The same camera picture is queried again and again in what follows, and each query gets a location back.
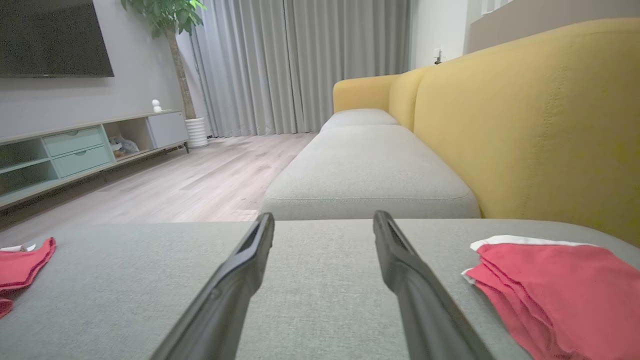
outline folded red towel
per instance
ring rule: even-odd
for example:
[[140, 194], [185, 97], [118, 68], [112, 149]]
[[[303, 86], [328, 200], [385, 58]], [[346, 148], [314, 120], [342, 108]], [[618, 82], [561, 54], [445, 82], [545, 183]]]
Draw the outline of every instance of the folded red towel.
[[494, 236], [465, 271], [536, 360], [640, 359], [640, 272], [587, 244]]
[[[6, 290], [29, 286], [35, 275], [51, 259], [56, 240], [47, 239], [42, 246], [29, 252], [0, 251], [0, 295]], [[0, 318], [9, 313], [13, 302], [0, 298]]]

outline light wood flooring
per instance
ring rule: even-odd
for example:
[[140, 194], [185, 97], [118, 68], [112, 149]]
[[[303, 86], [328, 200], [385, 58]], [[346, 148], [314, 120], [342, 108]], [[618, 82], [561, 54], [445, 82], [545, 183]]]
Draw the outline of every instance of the light wood flooring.
[[116, 168], [0, 213], [0, 247], [60, 227], [253, 220], [274, 177], [315, 135], [220, 138]]

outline gray curtain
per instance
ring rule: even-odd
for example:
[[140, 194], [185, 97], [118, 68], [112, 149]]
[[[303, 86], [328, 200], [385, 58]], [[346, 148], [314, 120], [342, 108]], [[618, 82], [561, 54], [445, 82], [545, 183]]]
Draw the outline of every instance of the gray curtain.
[[214, 136], [319, 131], [342, 80], [408, 70], [410, 0], [206, 0], [196, 29]]

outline tv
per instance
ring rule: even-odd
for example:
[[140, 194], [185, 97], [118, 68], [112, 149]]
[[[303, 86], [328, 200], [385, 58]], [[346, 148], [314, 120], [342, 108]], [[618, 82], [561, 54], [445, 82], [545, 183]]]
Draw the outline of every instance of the tv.
[[0, 78], [113, 77], [92, 0], [0, 0]]

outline tv stand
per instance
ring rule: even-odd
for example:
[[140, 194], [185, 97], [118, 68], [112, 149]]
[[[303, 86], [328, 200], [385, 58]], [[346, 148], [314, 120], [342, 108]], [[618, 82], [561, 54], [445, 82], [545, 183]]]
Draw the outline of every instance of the tv stand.
[[[140, 151], [116, 157], [109, 138], [123, 136]], [[181, 111], [162, 111], [0, 139], [0, 209], [86, 176], [184, 146]]]

